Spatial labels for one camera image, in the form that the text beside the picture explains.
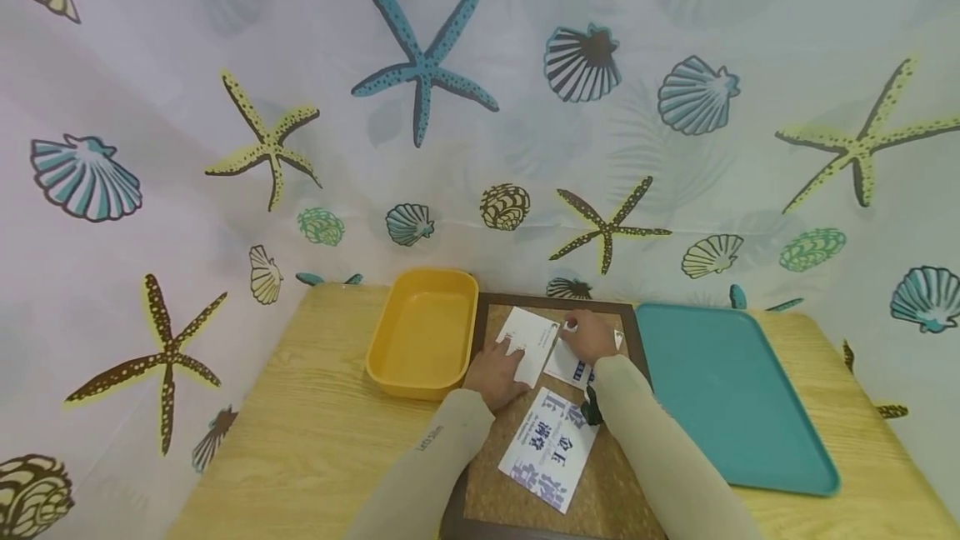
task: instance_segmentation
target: cork mat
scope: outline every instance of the cork mat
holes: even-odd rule
[[[478,354],[484,343],[497,341],[498,333],[514,306],[557,322],[561,322],[571,308],[587,308],[601,313],[614,329],[624,334],[620,352],[630,358],[649,380],[633,308],[618,302],[481,293],[472,356]],[[582,390],[541,374],[536,388],[499,412],[490,437],[454,488],[443,514],[440,538],[665,540],[666,536],[633,476],[630,463],[606,426],[600,428],[566,515],[497,469],[541,387],[549,388],[577,405],[583,401]]]

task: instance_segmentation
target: arm sleeve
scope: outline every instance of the arm sleeve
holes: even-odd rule
[[[454,390],[423,438],[387,471],[345,540],[432,540],[463,469],[487,440],[493,414],[480,394]]]
[[[623,355],[594,368],[597,405],[670,540],[763,540],[720,472],[664,412],[646,378]]]

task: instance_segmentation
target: wooden table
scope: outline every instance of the wooden table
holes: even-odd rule
[[[339,540],[436,410],[366,376],[385,287],[311,288],[172,540]],[[768,540],[960,540],[960,529],[813,320],[753,312],[842,476],[832,498],[737,489]]]

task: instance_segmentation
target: paper card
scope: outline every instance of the paper card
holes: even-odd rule
[[[614,330],[613,339],[617,343],[617,350],[620,350],[620,344],[623,343],[623,333]],[[557,340],[553,352],[550,352],[543,373],[581,390],[586,390],[587,384],[593,381],[593,366],[587,365],[579,358],[574,357],[573,351],[562,339]]]
[[[553,346],[557,330],[560,330],[560,324],[556,321],[513,307],[497,336],[497,344],[509,336],[510,350],[507,355],[519,348],[524,351],[517,375],[513,376],[514,381],[525,382],[530,388],[537,386],[537,378],[550,355],[550,347]]]
[[[580,407],[542,387],[497,469],[567,514],[599,428],[587,425]]]

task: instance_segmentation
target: yellow plastic tray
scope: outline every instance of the yellow plastic tray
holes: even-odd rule
[[[467,373],[479,293],[455,269],[400,274],[367,350],[367,374],[387,394],[442,401]]]

